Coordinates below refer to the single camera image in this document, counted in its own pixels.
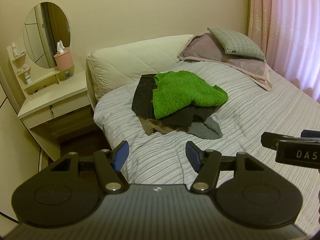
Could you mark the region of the green knitted vest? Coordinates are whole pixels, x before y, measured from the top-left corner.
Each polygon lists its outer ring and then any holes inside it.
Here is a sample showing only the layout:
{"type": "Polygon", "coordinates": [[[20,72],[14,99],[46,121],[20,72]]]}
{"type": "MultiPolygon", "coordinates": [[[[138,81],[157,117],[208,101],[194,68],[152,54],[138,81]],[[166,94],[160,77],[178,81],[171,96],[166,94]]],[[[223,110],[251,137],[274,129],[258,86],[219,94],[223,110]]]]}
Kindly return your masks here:
{"type": "Polygon", "coordinates": [[[156,119],[164,118],[189,105],[200,107],[221,106],[228,94],[217,85],[211,86],[192,72],[180,70],[154,76],[152,104],[156,119]]]}

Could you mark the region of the grey garment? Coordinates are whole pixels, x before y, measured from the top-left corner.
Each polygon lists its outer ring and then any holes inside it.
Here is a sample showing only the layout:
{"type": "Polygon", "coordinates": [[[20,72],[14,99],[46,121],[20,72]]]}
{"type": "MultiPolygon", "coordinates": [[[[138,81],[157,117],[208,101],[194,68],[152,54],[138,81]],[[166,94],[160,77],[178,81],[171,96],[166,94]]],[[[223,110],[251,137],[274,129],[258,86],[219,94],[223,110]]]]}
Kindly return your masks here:
{"type": "Polygon", "coordinates": [[[204,122],[193,122],[188,128],[187,133],[208,140],[223,137],[220,125],[212,117],[208,117],[204,122]]]}

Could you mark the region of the striped white bed cover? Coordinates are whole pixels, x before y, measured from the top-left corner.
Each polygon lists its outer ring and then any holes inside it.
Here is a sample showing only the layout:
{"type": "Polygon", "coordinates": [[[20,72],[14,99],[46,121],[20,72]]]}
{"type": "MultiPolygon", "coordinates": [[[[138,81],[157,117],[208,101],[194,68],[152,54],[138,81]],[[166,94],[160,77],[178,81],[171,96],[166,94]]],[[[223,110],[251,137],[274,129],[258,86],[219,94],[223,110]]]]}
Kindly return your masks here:
{"type": "Polygon", "coordinates": [[[319,173],[315,169],[279,164],[275,152],[261,145],[264,132],[300,136],[305,129],[319,130],[319,104],[274,71],[272,89],[266,91],[241,72],[221,63],[180,62],[173,71],[186,70],[217,85],[228,101],[213,113],[223,137],[203,140],[183,131],[147,135],[132,111],[137,83],[129,83],[105,94],[98,102],[94,121],[103,130],[111,147],[129,143],[130,154],[122,168],[129,183],[185,184],[190,186],[196,172],[185,156],[185,144],[214,149],[223,155],[247,152],[291,181],[303,195],[297,225],[307,234],[319,230],[319,173]]]}

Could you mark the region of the brown garment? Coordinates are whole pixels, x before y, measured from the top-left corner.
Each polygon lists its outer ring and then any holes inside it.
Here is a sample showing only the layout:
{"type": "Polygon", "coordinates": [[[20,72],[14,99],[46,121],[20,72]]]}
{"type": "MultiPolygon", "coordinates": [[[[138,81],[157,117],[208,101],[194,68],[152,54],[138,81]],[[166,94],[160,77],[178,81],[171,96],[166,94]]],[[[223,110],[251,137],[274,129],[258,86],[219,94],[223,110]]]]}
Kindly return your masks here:
{"type": "Polygon", "coordinates": [[[189,127],[187,126],[177,126],[177,125],[165,125],[162,121],[156,119],[146,119],[142,116],[138,116],[142,128],[144,129],[147,135],[151,135],[152,133],[159,132],[161,134],[168,134],[174,130],[177,131],[189,131],[189,127]]]}

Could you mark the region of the black garment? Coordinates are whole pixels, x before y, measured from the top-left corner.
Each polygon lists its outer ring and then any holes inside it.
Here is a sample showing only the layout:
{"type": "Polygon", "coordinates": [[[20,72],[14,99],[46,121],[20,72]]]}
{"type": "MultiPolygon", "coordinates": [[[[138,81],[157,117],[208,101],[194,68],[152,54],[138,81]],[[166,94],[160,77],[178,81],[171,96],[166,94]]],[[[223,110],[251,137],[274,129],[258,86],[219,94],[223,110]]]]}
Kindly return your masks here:
{"type": "MultiPolygon", "coordinates": [[[[146,74],[140,78],[131,107],[136,116],[156,119],[152,103],[153,90],[156,88],[154,76],[155,74],[146,74]]],[[[214,113],[214,110],[214,107],[199,107],[191,104],[175,113],[156,120],[162,121],[165,125],[190,127],[194,121],[205,121],[214,113]]]]}

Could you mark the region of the white dressing table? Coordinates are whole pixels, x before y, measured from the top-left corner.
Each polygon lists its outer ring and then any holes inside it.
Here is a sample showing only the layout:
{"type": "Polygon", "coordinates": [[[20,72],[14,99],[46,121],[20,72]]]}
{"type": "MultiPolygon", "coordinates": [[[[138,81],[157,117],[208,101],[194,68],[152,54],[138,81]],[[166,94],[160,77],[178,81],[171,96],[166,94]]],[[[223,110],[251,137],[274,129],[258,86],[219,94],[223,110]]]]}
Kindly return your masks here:
{"type": "Polygon", "coordinates": [[[57,160],[62,142],[93,125],[85,67],[77,56],[73,57],[74,67],[67,78],[57,68],[38,66],[26,52],[15,56],[11,46],[7,47],[7,55],[25,97],[18,118],[48,157],[57,160]],[[27,84],[25,72],[30,74],[31,84],[27,84]]]}

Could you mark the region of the cream padded headboard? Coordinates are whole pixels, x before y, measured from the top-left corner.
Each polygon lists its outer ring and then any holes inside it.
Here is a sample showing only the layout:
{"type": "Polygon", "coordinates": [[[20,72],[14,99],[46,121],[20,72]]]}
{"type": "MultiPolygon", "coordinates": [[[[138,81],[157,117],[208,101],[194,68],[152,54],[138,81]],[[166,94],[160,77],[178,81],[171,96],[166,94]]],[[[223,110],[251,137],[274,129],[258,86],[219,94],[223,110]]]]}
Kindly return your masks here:
{"type": "Polygon", "coordinates": [[[159,37],[103,48],[87,56],[96,100],[144,74],[164,72],[179,61],[190,34],[159,37]]]}

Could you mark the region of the grey checked cushion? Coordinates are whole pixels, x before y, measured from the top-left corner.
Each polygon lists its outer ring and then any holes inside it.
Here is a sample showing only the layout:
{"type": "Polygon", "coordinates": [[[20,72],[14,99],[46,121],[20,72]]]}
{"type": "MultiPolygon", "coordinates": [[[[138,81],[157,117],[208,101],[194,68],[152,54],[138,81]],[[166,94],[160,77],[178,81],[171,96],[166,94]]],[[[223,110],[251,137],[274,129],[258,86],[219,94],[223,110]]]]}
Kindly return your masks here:
{"type": "Polygon", "coordinates": [[[207,28],[215,37],[228,55],[265,59],[265,54],[260,47],[246,35],[232,30],[220,28],[207,28]]]}

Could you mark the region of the pink tissue box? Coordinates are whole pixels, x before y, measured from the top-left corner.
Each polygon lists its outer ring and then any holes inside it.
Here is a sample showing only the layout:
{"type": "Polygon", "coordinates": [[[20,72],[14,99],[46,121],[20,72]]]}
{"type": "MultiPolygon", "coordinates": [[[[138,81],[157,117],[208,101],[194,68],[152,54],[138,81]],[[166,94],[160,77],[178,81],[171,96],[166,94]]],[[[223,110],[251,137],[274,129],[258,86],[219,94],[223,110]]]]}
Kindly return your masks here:
{"type": "Polygon", "coordinates": [[[61,40],[57,42],[57,53],[54,55],[54,59],[56,61],[58,70],[61,72],[74,66],[70,48],[65,47],[61,40]]]}

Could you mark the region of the mauve pillow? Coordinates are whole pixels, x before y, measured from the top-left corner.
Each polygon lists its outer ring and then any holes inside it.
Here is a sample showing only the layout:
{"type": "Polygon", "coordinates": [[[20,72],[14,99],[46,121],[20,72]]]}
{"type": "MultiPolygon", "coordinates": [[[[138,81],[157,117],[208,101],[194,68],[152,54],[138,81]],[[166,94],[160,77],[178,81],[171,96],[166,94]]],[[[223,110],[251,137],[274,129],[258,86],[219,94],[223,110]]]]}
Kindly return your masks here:
{"type": "Polygon", "coordinates": [[[178,55],[180,60],[221,62],[247,75],[257,85],[270,91],[269,65],[260,59],[250,59],[226,54],[217,39],[208,31],[193,35],[178,55]]]}

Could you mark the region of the small white bottle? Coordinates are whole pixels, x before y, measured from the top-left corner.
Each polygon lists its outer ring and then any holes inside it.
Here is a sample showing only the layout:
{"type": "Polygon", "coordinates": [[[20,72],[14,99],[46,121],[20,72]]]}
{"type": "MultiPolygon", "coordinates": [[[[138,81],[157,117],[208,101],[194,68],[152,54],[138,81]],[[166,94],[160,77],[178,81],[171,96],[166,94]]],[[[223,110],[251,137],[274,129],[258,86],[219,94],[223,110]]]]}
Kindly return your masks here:
{"type": "Polygon", "coordinates": [[[28,72],[25,72],[25,80],[26,80],[27,84],[32,83],[31,76],[28,72]]]}

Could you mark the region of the pink curtain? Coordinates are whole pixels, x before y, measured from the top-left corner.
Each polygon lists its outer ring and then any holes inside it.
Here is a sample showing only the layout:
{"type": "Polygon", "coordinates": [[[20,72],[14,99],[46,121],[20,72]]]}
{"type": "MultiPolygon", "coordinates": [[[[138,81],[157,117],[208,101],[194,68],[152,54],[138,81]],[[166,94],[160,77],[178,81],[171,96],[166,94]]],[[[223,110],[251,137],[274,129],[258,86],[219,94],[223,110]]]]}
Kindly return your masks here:
{"type": "Polygon", "coordinates": [[[249,0],[247,33],[276,73],[319,101],[319,0],[249,0]]]}

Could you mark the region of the oval mirror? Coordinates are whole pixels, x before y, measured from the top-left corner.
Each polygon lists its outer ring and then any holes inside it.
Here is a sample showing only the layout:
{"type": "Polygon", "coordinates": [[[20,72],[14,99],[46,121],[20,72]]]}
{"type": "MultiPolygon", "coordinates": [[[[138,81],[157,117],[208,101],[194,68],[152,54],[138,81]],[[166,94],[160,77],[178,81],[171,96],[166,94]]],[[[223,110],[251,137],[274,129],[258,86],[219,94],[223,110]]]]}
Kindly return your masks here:
{"type": "Polygon", "coordinates": [[[71,32],[63,10],[52,2],[42,2],[29,12],[23,28],[23,40],[31,60],[42,68],[56,67],[57,43],[70,46],[71,32]]]}

